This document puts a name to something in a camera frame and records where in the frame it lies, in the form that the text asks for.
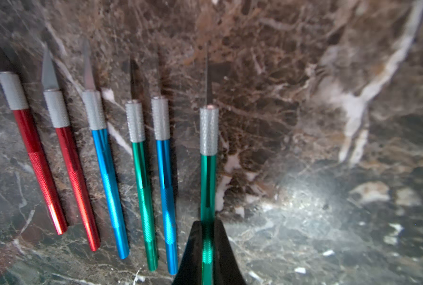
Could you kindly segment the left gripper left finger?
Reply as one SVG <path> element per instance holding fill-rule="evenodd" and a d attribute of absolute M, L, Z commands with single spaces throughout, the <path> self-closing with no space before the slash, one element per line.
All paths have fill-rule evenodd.
<path fill-rule="evenodd" d="M 172 285 L 200 285 L 202 282 L 203 230 L 200 221 L 192 224 L 185 252 Z"/>

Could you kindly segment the red carving knife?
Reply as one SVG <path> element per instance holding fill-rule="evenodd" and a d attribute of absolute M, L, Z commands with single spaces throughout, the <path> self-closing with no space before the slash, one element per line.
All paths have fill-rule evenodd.
<path fill-rule="evenodd" d="M 82 218 L 90 250 L 97 251 L 101 245 L 95 215 L 90 203 L 79 153 L 72 132 L 63 93 L 59 87 L 54 63 L 47 46 L 44 47 L 41 82 L 44 98 L 55 128 L 65 167 Z"/>
<path fill-rule="evenodd" d="M 10 59 L 0 47 L 0 84 L 10 110 L 13 112 L 29 160 L 52 223 L 58 235 L 67 230 L 67 222 L 50 171 L 42 142 L 37 132 L 22 83 Z"/>

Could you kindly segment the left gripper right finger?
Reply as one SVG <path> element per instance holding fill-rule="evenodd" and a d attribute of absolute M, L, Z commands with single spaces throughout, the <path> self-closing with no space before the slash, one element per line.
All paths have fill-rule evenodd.
<path fill-rule="evenodd" d="M 213 279 L 215 285 L 246 285 L 221 220 L 214 221 Z"/>

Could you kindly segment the green carving knife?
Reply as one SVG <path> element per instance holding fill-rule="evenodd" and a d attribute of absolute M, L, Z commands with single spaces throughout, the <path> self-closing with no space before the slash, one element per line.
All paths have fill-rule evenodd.
<path fill-rule="evenodd" d="M 141 230 L 146 251 L 147 267 L 150 271 L 158 269 L 158 248 L 154 225 L 152 189 L 145 157 L 145 130 L 143 104 L 137 91 L 137 64 L 130 58 L 131 100 L 126 103 L 126 115 L 134 159 L 135 183 L 137 188 Z"/>
<path fill-rule="evenodd" d="M 201 225 L 203 228 L 203 285 L 212 285 L 219 109 L 213 102 L 209 46 L 205 46 L 205 105 L 200 108 Z"/>

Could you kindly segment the blue carving knife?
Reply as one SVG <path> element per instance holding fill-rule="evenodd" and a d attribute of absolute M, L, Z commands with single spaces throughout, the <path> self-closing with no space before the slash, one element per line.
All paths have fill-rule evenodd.
<path fill-rule="evenodd" d="M 177 225 L 175 215 L 175 198 L 172 183 L 168 99 L 161 95 L 161 76 L 159 72 L 159 53 L 155 57 L 156 88 L 151 95 L 152 118 L 156 151 L 158 158 L 158 172 L 160 183 L 160 196 L 162 202 L 163 228 L 166 247 L 166 261 L 169 274 L 178 272 L 177 253 Z"/>
<path fill-rule="evenodd" d="M 87 39 L 83 41 L 83 57 L 84 92 L 82 93 L 82 99 L 88 117 L 89 128 L 92 131 L 103 189 L 107 199 L 109 216 L 114 231 L 116 248 L 118 250 L 119 258 L 124 260 L 130 253 L 126 224 L 121 207 L 114 162 L 112 159 L 108 137 L 107 122 L 103 111 L 101 92 L 97 90 L 95 85 L 92 63 L 90 60 L 90 45 Z"/>

